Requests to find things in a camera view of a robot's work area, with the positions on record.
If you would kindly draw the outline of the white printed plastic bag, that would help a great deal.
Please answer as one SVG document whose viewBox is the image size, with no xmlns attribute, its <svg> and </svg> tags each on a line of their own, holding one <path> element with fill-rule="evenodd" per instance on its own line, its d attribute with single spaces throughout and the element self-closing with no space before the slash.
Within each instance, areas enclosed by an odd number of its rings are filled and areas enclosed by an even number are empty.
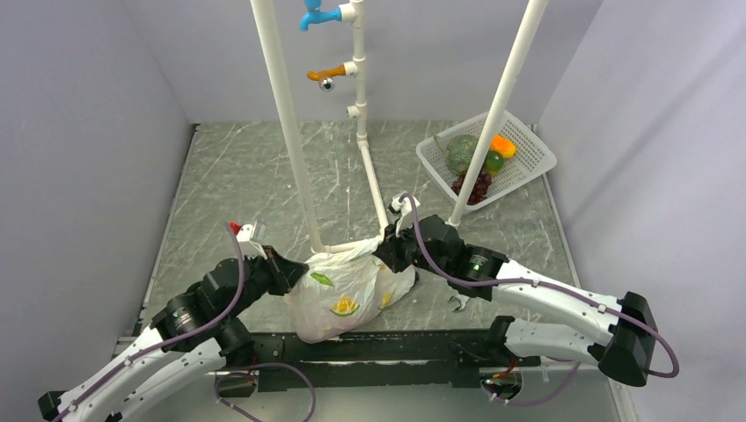
<svg viewBox="0 0 746 422">
<path fill-rule="evenodd" d="M 393 272 L 373 255 L 379 243 L 365 239 L 353 249 L 305 261 L 309 271 L 283 297 L 303 342 L 319 343 L 365 325 L 412 289 L 417 272 Z"/>
</svg>

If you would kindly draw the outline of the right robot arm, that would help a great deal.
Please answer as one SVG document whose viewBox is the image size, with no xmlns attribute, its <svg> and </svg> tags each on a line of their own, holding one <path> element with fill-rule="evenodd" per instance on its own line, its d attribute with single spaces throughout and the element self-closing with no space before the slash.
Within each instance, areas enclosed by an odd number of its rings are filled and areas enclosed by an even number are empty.
<svg viewBox="0 0 746 422">
<path fill-rule="evenodd" d="M 390 225 L 374 254 L 395 273 L 416 267 L 443 277 L 461 295 L 550 318 L 541 324 L 496 317 L 484 344 L 496 365 L 538 356 L 577 360 L 632 387 L 646 386 L 654 373 L 650 365 L 660 336 L 642 295 L 617 298 L 551 279 L 498 251 L 466 243 L 436 215 L 407 229 Z"/>
</svg>

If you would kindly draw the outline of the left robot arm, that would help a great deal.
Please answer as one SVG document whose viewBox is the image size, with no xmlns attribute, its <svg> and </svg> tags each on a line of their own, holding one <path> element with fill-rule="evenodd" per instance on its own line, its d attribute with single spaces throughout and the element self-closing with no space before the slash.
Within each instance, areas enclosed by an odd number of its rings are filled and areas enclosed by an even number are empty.
<svg viewBox="0 0 746 422">
<path fill-rule="evenodd" d="M 46 421 L 103 421 L 128 393 L 188 355 L 198 362 L 216 357 L 232 369 L 257 363 L 254 341 L 239 315 L 264 295 L 288 294 L 308 270 L 271 246 L 261 256 L 220 261 L 169 300 L 141 335 L 95 375 L 74 389 L 42 395 L 41 416 Z"/>
</svg>

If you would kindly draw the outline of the purple fake grapes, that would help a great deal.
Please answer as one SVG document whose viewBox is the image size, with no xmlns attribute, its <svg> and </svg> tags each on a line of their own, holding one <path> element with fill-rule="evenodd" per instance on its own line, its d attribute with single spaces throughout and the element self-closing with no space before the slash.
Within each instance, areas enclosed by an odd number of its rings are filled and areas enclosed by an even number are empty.
<svg viewBox="0 0 746 422">
<path fill-rule="evenodd" d="M 466 172 L 461 173 L 457 180 L 451 184 L 451 190 L 455 194 L 460 194 L 464 187 Z M 468 205 L 476 205 L 483 201 L 487 195 L 488 189 L 492 184 L 492 174 L 489 171 L 482 170 L 479 172 L 476 181 L 472 187 L 469 198 L 467 200 Z"/>
</svg>

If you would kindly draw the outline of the green fake melon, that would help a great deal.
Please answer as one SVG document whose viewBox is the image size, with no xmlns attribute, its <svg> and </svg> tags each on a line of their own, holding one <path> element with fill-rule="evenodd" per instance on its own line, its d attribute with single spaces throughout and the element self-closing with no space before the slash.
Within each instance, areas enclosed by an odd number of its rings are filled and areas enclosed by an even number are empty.
<svg viewBox="0 0 746 422">
<path fill-rule="evenodd" d="M 444 158 L 446 167 L 455 176 L 468 171 L 478 142 L 474 135 L 457 135 L 450 140 Z"/>
</svg>

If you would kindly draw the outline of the green fake lime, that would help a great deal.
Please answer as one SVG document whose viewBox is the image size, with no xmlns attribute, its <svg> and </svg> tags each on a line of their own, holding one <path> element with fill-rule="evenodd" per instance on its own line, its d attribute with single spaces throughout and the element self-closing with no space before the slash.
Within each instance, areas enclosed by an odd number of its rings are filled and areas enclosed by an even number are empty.
<svg viewBox="0 0 746 422">
<path fill-rule="evenodd" d="M 505 163 L 506 159 L 502 156 L 501 153 L 494 150 L 489 150 L 483 163 L 483 170 L 487 171 L 491 175 L 495 175 L 502 169 Z"/>
</svg>

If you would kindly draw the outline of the orange fake fruit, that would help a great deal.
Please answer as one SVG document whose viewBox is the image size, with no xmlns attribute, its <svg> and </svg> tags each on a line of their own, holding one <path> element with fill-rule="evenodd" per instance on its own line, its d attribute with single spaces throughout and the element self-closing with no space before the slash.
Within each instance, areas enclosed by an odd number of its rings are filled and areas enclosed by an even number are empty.
<svg viewBox="0 0 746 422">
<path fill-rule="evenodd" d="M 512 158 L 517 153 L 517 146 L 503 135 L 495 135 L 490 150 L 500 154 L 505 159 Z"/>
</svg>

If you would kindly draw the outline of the silver wrench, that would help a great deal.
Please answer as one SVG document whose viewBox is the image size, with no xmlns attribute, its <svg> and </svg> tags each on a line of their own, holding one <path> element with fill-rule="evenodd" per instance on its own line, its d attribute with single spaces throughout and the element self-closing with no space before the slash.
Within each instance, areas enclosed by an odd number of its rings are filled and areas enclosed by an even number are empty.
<svg viewBox="0 0 746 422">
<path fill-rule="evenodd" d="M 465 310 L 469 301 L 470 298 L 468 296 L 457 294 L 449 298 L 448 304 L 452 307 L 453 312 L 462 312 Z"/>
</svg>

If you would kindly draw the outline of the white plastic basket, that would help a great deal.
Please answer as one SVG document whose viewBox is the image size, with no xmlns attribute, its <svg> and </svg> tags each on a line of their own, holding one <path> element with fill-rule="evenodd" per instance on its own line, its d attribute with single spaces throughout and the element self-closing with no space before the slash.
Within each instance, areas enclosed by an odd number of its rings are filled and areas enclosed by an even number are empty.
<svg viewBox="0 0 746 422">
<path fill-rule="evenodd" d="M 442 132 L 419 142 L 416 154 L 422 161 L 430 177 L 441 187 L 450 200 L 458 197 L 453 190 L 461 173 L 466 172 L 470 158 L 447 159 L 445 153 L 449 144 L 456 140 L 465 143 L 468 138 L 479 139 L 486 122 L 486 113 L 465 120 Z M 512 193 L 531 180 L 538 178 L 557 163 L 556 156 L 549 148 L 516 116 L 506 112 L 502 128 L 497 133 L 504 140 L 497 145 L 501 150 L 490 149 L 483 164 L 483 170 L 491 173 L 490 183 L 483 190 L 483 199 L 468 203 L 466 214 L 483 208 L 499 198 Z"/>
</svg>

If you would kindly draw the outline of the silver metal ball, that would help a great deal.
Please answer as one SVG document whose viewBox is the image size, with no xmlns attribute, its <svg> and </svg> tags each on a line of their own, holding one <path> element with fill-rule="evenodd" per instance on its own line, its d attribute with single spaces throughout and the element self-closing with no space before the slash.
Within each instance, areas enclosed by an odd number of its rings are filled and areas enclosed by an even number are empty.
<svg viewBox="0 0 746 422">
<path fill-rule="evenodd" d="M 335 87 L 335 82 L 332 77 L 325 77 L 318 81 L 319 89 L 323 92 L 332 91 Z"/>
</svg>

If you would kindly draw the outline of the orange tap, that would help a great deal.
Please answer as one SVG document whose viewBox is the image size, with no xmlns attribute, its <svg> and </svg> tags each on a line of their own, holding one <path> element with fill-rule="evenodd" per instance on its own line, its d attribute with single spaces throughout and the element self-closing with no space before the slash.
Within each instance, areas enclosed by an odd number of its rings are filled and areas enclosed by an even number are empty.
<svg viewBox="0 0 746 422">
<path fill-rule="evenodd" d="M 347 74 L 344 65 L 337 66 L 331 69 L 324 69 L 320 71 L 308 71 L 306 76 L 315 82 L 322 82 L 325 79 L 334 79 L 337 76 L 345 76 Z"/>
</svg>

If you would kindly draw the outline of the blue tap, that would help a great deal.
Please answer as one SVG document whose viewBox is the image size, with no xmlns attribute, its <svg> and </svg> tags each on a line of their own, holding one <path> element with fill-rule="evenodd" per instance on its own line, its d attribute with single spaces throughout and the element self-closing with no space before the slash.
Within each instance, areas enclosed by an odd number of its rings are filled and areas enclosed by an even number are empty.
<svg viewBox="0 0 746 422">
<path fill-rule="evenodd" d="M 307 32 L 311 25 L 318 25 L 331 21 L 341 22 L 343 20 L 341 9 L 339 7 L 329 11 L 322 11 L 322 3 L 322 0 L 304 0 L 306 12 L 299 23 L 299 29 L 302 32 Z"/>
</svg>

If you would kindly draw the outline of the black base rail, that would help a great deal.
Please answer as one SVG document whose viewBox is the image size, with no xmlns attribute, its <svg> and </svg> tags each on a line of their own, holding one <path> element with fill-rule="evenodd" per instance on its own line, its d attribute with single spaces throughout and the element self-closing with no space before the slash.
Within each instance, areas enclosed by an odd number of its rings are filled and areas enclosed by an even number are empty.
<svg viewBox="0 0 746 422">
<path fill-rule="evenodd" d="M 358 331 L 307 344 L 295 333 L 252 334 L 252 345 L 229 353 L 225 369 L 270 364 L 258 373 L 260 392 L 304 387 L 282 363 L 316 388 L 447 384 L 477 388 L 482 377 L 507 367 L 537 367 L 538 357 L 515 358 L 487 342 L 488 331 Z"/>
</svg>

